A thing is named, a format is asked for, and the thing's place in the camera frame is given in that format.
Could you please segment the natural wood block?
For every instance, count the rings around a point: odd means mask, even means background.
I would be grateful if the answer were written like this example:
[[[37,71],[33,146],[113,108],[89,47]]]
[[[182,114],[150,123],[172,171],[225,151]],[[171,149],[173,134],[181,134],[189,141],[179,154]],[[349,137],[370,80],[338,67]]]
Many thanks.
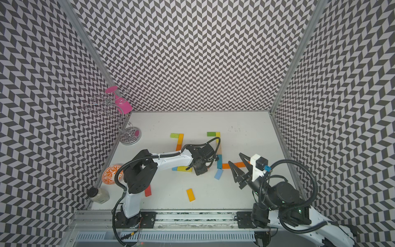
[[[219,145],[218,150],[217,150],[217,155],[222,154],[222,144]]]

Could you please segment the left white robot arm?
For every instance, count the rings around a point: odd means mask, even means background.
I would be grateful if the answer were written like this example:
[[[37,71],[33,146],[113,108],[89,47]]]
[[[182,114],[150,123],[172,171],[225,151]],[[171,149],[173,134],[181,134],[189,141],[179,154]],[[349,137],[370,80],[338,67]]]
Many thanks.
[[[221,139],[214,137],[203,144],[186,144],[179,151],[150,153],[140,151],[133,160],[122,165],[114,175],[115,184],[122,189],[122,195],[112,210],[112,227],[135,228],[142,220],[141,199],[157,173],[184,166],[197,176],[206,172],[219,160],[217,155]]]

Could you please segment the yellow-green long block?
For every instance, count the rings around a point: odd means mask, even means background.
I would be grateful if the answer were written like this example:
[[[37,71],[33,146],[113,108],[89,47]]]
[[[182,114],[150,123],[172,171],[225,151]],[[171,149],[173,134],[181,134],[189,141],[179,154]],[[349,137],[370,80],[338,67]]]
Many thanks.
[[[192,168],[191,167],[186,167],[186,166],[179,166],[179,167],[177,167],[177,171],[192,172]]]

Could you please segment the teal block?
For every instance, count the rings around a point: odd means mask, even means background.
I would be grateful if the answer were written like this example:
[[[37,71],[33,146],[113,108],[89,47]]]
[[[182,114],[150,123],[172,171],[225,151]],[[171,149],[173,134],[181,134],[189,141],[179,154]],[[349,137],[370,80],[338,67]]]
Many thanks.
[[[222,155],[221,155],[221,154],[218,154],[217,157],[218,157],[218,160],[217,160],[217,168],[218,168],[218,169],[223,169]]]

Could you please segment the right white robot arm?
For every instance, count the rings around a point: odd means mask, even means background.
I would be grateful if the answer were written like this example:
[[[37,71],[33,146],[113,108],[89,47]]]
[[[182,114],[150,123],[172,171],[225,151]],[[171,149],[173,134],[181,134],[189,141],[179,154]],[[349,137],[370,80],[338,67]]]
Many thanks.
[[[312,172],[302,163],[294,160],[279,160],[269,165],[268,160],[255,154],[248,157],[239,154],[247,172],[235,163],[229,162],[234,182],[240,189],[249,187],[255,203],[250,212],[237,212],[234,219],[239,228],[284,230],[300,235],[318,247],[355,247],[357,230],[352,225],[342,225],[319,213],[313,206],[318,195],[318,183]],[[311,181],[313,190],[304,200],[290,182],[281,177],[281,181],[270,185],[275,177],[273,170],[279,165],[294,165],[305,172]]]

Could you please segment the light blue block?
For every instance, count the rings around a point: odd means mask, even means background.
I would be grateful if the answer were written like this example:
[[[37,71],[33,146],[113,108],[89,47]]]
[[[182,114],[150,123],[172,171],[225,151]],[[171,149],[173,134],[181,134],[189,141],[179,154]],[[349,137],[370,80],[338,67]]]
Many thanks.
[[[216,180],[220,180],[222,174],[223,174],[223,170],[222,170],[222,169],[217,169],[217,172],[216,172],[216,174],[215,174],[215,179],[216,179]]]

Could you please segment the light green block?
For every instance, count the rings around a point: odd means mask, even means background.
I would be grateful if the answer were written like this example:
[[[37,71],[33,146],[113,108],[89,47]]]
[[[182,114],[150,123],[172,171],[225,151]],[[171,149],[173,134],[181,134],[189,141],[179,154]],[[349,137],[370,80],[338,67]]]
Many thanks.
[[[170,134],[170,137],[171,137],[172,139],[178,139],[178,138],[179,138],[179,134],[178,134],[178,133],[171,133],[171,134]]]

